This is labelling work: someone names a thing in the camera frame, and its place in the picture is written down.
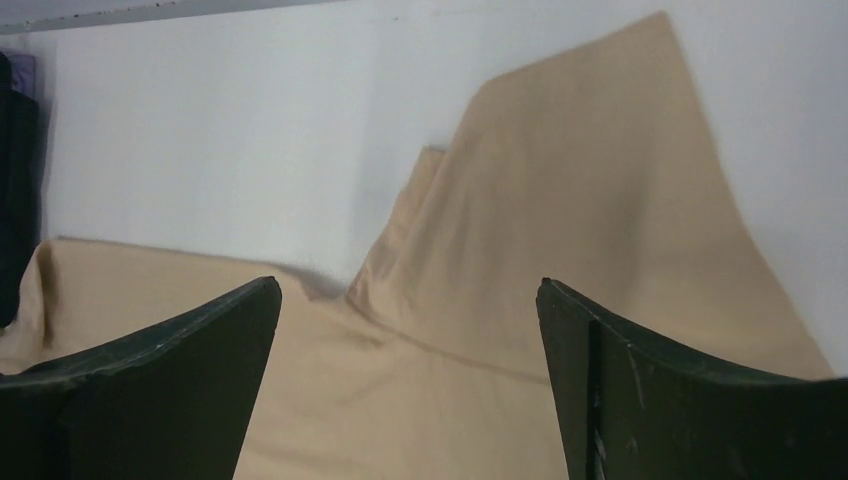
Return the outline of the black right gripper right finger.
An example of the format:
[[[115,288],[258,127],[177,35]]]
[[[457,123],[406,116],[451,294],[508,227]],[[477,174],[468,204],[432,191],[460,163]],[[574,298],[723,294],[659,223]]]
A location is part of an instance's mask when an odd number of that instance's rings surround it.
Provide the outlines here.
[[[573,479],[843,479],[847,382],[693,349],[562,282],[537,292]]]

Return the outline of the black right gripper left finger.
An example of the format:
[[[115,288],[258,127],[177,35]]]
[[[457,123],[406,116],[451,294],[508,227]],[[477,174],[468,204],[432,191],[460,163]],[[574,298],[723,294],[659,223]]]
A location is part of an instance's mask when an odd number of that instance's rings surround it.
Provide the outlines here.
[[[261,277],[1,379],[5,479],[230,479],[282,304]]]

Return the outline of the beige t shirt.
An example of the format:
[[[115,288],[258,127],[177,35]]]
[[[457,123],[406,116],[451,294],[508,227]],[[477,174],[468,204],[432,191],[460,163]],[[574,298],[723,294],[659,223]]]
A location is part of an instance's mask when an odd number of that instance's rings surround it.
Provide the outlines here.
[[[556,279],[687,346],[831,376],[741,221],[668,17],[481,86],[346,292],[280,273],[240,479],[574,479],[536,313]]]

